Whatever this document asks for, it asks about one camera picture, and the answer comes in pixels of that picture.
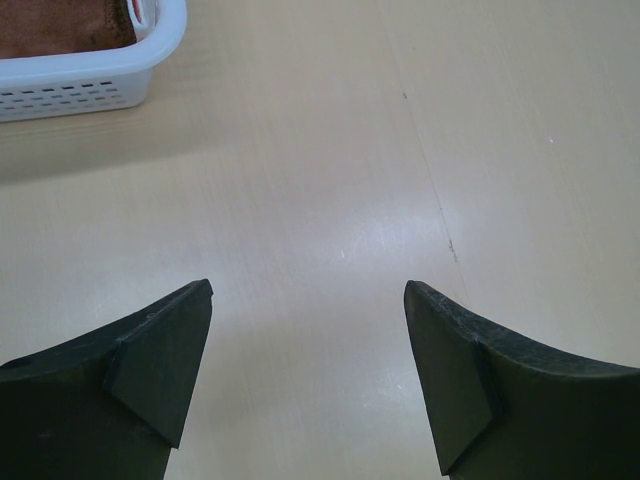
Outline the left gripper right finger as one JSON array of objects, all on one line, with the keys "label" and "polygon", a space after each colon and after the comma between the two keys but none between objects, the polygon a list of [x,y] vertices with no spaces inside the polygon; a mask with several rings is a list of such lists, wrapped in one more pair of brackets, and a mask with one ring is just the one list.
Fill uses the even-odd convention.
[{"label": "left gripper right finger", "polygon": [[638,477],[636,368],[532,340],[420,281],[404,309],[444,477]]}]

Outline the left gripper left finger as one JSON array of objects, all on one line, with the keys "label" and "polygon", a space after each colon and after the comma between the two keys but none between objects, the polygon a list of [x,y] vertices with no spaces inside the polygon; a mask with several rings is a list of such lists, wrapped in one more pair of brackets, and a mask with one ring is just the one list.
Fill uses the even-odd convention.
[{"label": "left gripper left finger", "polygon": [[161,479],[212,317],[208,280],[1,367],[4,479]]}]

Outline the brown towel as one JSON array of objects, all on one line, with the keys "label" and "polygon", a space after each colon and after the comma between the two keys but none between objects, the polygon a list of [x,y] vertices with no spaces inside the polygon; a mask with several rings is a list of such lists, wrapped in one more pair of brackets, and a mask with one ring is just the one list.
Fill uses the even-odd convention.
[{"label": "brown towel", "polygon": [[3,59],[101,51],[135,43],[125,1],[1,2]]}]

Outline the orange Doraemon towel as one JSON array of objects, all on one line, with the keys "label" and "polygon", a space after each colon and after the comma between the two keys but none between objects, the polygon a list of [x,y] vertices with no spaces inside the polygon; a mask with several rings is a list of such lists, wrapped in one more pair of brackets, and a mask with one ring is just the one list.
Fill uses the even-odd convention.
[{"label": "orange Doraemon towel", "polygon": [[156,24],[156,0],[128,0],[127,5],[136,28],[151,28]]}]

